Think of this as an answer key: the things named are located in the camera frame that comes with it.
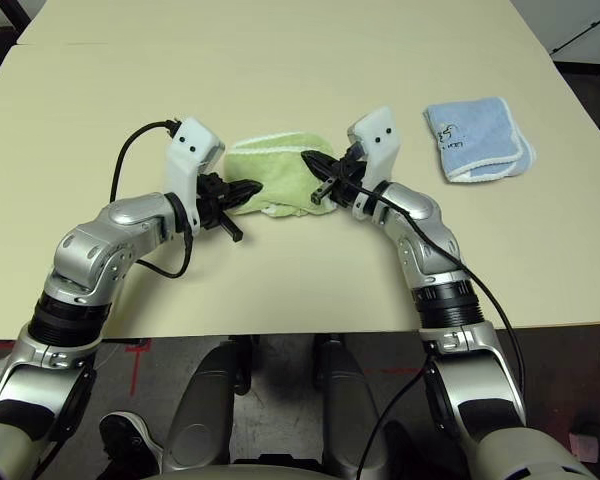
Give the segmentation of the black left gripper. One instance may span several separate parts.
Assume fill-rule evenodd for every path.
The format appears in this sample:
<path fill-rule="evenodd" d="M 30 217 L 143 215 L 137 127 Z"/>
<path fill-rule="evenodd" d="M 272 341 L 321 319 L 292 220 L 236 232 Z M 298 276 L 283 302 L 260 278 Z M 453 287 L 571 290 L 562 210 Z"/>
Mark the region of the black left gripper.
<path fill-rule="evenodd" d="M 241 241 L 243 232 L 225 211 L 242 207 L 262 188 L 260 182 L 251 179 L 225 182 L 215 172 L 200 175 L 197 180 L 200 226 L 205 230 L 222 227 L 234 242 Z"/>

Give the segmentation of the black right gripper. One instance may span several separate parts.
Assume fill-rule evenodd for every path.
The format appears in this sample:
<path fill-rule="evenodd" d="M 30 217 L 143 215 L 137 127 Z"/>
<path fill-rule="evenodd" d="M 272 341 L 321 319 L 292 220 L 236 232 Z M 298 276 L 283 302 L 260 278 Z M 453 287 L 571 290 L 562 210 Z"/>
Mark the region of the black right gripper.
<path fill-rule="evenodd" d="M 358 195 L 358 187 L 366 170 L 366 162 L 357 153 L 347 152 L 336 160 L 318 150 L 304 150 L 301 157 L 314 177 L 318 187 L 311 193 L 311 202 L 321 205 L 329 198 L 339 206 L 351 206 Z"/>

